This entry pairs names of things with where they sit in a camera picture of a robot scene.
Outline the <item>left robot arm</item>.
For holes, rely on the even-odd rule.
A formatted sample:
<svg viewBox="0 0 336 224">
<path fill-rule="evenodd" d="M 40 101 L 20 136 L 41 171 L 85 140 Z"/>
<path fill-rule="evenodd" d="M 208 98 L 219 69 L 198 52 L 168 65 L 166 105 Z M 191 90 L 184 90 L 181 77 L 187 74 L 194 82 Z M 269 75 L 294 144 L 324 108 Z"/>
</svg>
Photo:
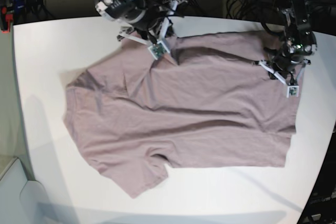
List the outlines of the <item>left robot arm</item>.
<svg viewBox="0 0 336 224">
<path fill-rule="evenodd" d="M 269 54 L 266 66 L 270 68 L 268 75 L 272 80 L 287 79 L 288 76 L 293 78 L 295 67 L 303 65 L 304 60 L 311 56 L 317 47 L 306 0 L 278 1 L 278 13 L 285 22 L 284 30 L 282 32 L 272 31 L 265 23 L 262 23 L 268 34 L 278 37 L 282 42 L 277 50 L 264 49 Z"/>
</svg>

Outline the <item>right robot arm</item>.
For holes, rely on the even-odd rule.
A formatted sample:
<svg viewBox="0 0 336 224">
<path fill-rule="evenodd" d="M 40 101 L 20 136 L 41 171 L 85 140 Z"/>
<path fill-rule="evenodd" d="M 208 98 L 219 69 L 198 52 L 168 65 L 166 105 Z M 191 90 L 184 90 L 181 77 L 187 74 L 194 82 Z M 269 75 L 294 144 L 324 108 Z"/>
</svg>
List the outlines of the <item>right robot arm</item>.
<svg viewBox="0 0 336 224">
<path fill-rule="evenodd" d="M 162 23 L 178 16 L 173 1 L 165 0 L 96 0 L 96 11 L 111 21 L 130 25 L 142 39 L 158 39 Z"/>
</svg>

